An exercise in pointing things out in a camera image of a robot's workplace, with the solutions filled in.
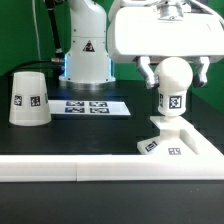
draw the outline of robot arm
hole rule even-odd
[[[207,14],[191,13],[189,3]],[[147,88],[159,86],[150,64],[181,57],[196,65],[193,84],[202,87],[209,64],[224,57],[224,21],[198,1],[115,0],[109,18],[109,56],[116,63],[136,63]]]

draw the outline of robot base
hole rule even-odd
[[[64,77],[62,78],[60,77],[59,83],[60,86],[70,89],[97,91],[97,90],[114,88],[115,78],[103,83],[78,83],[78,82],[71,82],[69,80],[65,80]]]

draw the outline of green background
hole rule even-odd
[[[46,7],[36,0],[37,22],[40,35],[41,58],[54,57],[54,45]],[[97,0],[108,12],[113,0]],[[223,0],[210,0],[209,6],[224,16]],[[68,4],[56,8],[61,44],[64,52],[70,47],[70,19]],[[14,66],[38,59],[37,43],[31,0],[7,0],[0,7],[0,75]],[[116,64],[115,76],[123,80],[141,80],[134,64]],[[208,71],[208,84],[191,90],[214,108],[224,112],[224,61],[212,64]]]

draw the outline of black tabletop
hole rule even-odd
[[[0,78],[0,154],[138,154],[137,142],[158,135],[156,90],[142,81],[119,81],[97,92],[57,87],[47,79],[49,99],[124,101],[131,116],[53,115],[41,127],[8,123],[10,86]],[[224,116],[188,93],[183,115],[220,151]],[[1,183],[0,223],[224,223],[223,181],[117,181]]]

